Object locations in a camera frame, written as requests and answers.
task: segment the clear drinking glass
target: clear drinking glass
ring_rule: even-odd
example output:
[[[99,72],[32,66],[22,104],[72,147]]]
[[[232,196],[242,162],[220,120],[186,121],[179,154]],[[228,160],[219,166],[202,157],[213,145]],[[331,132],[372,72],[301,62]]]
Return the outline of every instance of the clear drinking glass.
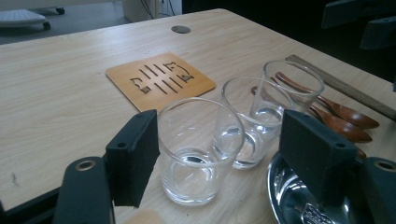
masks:
[[[300,112],[306,112],[325,87],[323,79],[316,72],[302,64],[288,61],[266,63],[263,68],[262,80],[278,84],[293,100],[294,109]],[[290,82],[309,90],[298,91],[291,86]],[[262,85],[259,85],[258,92],[261,91],[261,87]],[[252,110],[257,110],[263,102],[264,99],[257,94]]]
[[[232,170],[244,132],[238,116],[219,102],[193,97],[167,105],[158,114],[166,195],[185,206],[210,202]]]
[[[254,114],[261,119],[254,119],[250,108],[260,84],[257,77],[237,77],[227,81],[221,90],[222,102],[238,115],[245,127],[245,144],[233,163],[236,169],[248,169],[260,163],[279,137],[283,110],[294,107],[280,87],[264,81],[262,98],[266,104]]]

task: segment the gray floor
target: gray floor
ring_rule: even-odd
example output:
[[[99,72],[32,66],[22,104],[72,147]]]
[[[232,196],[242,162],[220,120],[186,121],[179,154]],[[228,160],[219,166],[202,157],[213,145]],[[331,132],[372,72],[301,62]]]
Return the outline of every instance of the gray floor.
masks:
[[[130,23],[123,16],[121,1],[64,7],[64,10],[63,15],[55,8],[32,10],[45,16],[51,29],[44,30],[41,24],[0,28],[0,45]]]

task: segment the wooden spoon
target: wooden spoon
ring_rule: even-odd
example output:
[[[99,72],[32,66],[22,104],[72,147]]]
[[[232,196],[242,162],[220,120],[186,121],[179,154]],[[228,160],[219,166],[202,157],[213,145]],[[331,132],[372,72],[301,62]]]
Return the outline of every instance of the wooden spoon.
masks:
[[[288,86],[294,88],[297,91],[305,92],[305,93],[312,93],[313,91],[308,89],[307,87],[301,86],[298,83],[292,81],[288,77],[286,77],[283,73],[276,73],[276,77],[283,81],[285,84]],[[363,128],[363,129],[373,129],[379,126],[379,123],[371,119],[362,113],[359,113],[358,111],[351,109],[349,107],[346,107],[344,105],[339,105],[336,102],[333,102],[324,96],[318,96],[318,99],[325,104],[327,107],[329,107],[330,111],[340,117],[341,119],[344,119],[350,123],[355,124],[356,126]]]
[[[360,129],[359,127],[349,123],[343,119],[333,116],[323,110],[311,105],[310,110],[322,121],[326,126],[336,133],[341,134],[346,140],[354,143],[368,143],[373,141],[372,137]]]

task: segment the shiny silver bowl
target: shiny silver bowl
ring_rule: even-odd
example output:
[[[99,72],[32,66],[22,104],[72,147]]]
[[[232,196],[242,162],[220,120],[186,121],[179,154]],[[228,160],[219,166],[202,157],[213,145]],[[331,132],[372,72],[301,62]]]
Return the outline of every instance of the shiny silver bowl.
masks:
[[[279,152],[269,164],[267,185],[278,223],[373,223],[370,216],[353,207],[348,198],[339,207],[322,207],[318,204]]]

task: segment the floor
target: floor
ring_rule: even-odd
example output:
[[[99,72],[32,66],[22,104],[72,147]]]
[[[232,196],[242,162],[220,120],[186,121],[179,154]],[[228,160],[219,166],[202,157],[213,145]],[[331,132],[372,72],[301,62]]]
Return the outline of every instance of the floor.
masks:
[[[194,1],[191,8],[186,10],[185,6],[188,6],[191,1],[183,0],[183,11],[199,11],[214,7],[229,9],[375,76],[395,82],[396,47],[379,50],[359,48],[365,20],[321,29],[322,5],[312,6],[311,1],[308,1],[310,7],[304,6],[304,2],[307,1],[291,1],[286,5],[281,5],[282,1],[273,1],[272,5],[266,4],[265,6],[262,5],[262,1],[255,0],[223,1],[222,5],[212,5],[211,0],[206,1],[210,2],[211,6],[205,6],[205,0],[200,0]],[[40,24],[0,28],[0,45],[130,23],[123,17],[121,1],[71,6],[64,9],[63,15],[59,15],[55,8],[34,10],[46,16],[51,25],[50,30],[44,30]]]

